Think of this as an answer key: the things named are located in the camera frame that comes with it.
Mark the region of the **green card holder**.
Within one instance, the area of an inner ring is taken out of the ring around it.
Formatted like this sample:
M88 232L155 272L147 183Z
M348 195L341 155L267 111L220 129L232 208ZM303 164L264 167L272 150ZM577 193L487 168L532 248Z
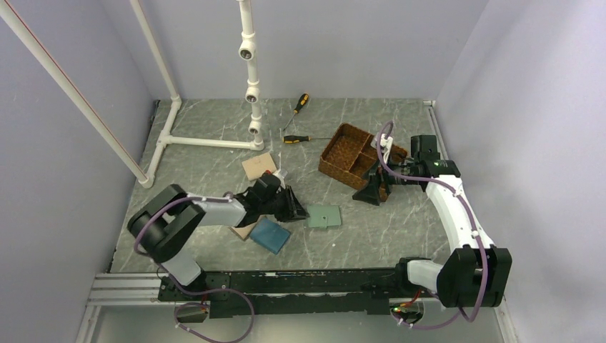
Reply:
M310 204L307 212L307 228L328 229L342 224L340 208L337 205Z

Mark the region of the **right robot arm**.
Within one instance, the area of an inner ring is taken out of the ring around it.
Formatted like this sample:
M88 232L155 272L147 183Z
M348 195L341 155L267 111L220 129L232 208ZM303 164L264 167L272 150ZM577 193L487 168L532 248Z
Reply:
M379 166L369 169L365 178L366 184L352 198L375 206L392 185L420 186L447 235L450 256L444 264L420 257L400 259L393 279L398 294L410 297L425 289L446 308L501 305L512 256L497 247L479 223L453 161L413 164L406 174Z

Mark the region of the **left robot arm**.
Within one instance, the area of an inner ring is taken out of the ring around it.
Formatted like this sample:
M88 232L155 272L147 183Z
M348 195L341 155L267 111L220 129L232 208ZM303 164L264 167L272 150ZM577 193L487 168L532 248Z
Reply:
M170 184L127 222L135 238L134 251L165 269L177 291L188 300L203 295L206 273L185 245L199 226L246 227L264 215L278 222L297 222L309 214L290 186L273 174L263 174L243 192L206 197Z

